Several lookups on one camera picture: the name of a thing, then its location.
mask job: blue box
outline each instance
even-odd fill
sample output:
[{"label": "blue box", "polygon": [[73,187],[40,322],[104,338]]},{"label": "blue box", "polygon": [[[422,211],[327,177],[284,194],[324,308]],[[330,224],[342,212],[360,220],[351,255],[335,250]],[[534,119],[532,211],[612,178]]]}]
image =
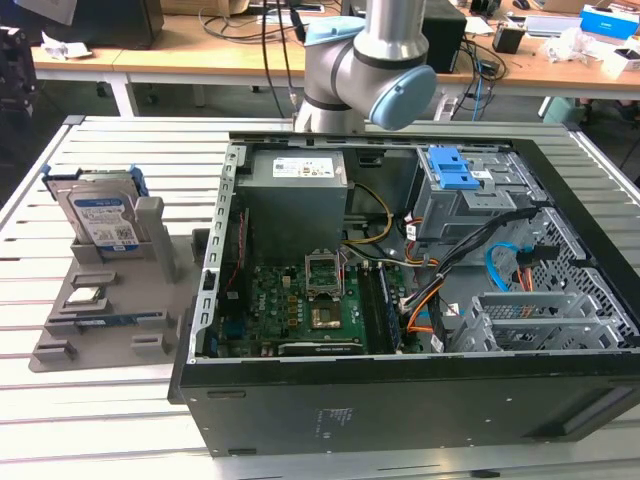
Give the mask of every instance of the blue box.
[{"label": "blue box", "polygon": [[608,8],[597,9],[585,5],[580,13],[581,28],[585,32],[626,40],[640,26],[640,16],[626,12],[613,12]]}]

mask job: floor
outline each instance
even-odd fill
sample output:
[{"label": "floor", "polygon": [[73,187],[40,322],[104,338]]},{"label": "floor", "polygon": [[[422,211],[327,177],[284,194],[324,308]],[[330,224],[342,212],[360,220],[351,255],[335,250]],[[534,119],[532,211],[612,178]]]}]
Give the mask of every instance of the floor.
[{"label": "floor", "polygon": [[[9,198],[31,164],[44,149],[67,115],[117,115],[115,102],[106,87],[106,97],[99,97],[96,85],[87,82],[41,82],[41,93],[35,101],[32,121],[27,118],[0,116],[0,205]],[[285,114],[292,113],[285,89],[277,89]],[[188,85],[136,85],[136,98],[142,116],[203,117],[276,117],[270,92],[261,88],[251,93],[249,87],[206,87],[207,106],[193,106],[193,92]],[[150,101],[150,93],[157,103]],[[438,98],[425,113],[433,118]],[[483,121],[540,122],[537,115],[542,102],[536,97],[496,96],[486,109]],[[456,120],[471,120],[471,112],[460,110]],[[584,127],[591,140],[617,165],[622,162],[640,130],[625,123],[612,102],[596,102],[593,121]],[[635,179],[640,175],[640,148],[636,149],[624,168]]]}]

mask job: motherboard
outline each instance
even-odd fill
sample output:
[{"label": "motherboard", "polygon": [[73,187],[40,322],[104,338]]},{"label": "motherboard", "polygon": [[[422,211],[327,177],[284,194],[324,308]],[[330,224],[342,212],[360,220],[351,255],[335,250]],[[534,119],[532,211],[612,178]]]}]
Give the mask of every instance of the motherboard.
[{"label": "motherboard", "polygon": [[[222,319],[210,335],[210,355],[354,355],[399,349],[397,308],[407,295],[402,271],[337,265],[336,274],[328,256],[311,265],[254,267],[247,312]],[[327,292],[318,292],[323,287]]]}]

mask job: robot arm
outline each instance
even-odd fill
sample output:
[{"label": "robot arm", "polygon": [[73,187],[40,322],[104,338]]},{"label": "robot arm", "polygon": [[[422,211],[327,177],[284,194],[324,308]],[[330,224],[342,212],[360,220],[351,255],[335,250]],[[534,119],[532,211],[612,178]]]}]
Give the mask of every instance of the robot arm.
[{"label": "robot arm", "polygon": [[304,102],[295,130],[357,133],[364,118],[399,130],[421,115],[436,88],[424,65],[425,0],[367,0],[366,21],[333,17],[307,32]]}]

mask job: cardboard box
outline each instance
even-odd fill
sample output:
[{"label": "cardboard box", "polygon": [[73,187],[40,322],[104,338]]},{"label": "cardboard box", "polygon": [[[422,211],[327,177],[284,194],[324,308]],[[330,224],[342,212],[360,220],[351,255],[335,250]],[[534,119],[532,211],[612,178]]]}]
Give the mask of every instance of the cardboard box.
[{"label": "cardboard box", "polygon": [[626,40],[634,35],[640,26],[640,16],[614,12],[608,8],[596,8],[586,5],[580,13],[582,24],[580,27],[585,32],[598,33],[608,37]]},{"label": "cardboard box", "polygon": [[230,17],[244,12],[249,0],[160,0],[160,4],[165,14],[197,15],[206,8],[203,15]]},{"label": "cardboard box", "polygon": [[604,58],[602,69],[611,77],[618,78],[622,72],[640,70],[640,52],[631,48],[617,48]]}]

